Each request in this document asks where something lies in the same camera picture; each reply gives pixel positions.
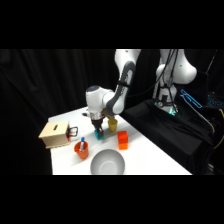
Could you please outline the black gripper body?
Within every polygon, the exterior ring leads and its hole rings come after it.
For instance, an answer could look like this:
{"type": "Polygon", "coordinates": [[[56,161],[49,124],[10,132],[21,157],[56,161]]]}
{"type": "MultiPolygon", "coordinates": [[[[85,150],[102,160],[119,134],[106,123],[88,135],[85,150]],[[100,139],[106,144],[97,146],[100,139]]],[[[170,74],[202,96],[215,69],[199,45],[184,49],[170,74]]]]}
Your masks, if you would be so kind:
{"type": "Polygon", "coordinates": [[[105,116],[102,112],[95,112],[90,114],[91,122],[95,128],[99,128],[102,123],[105,116]]]}

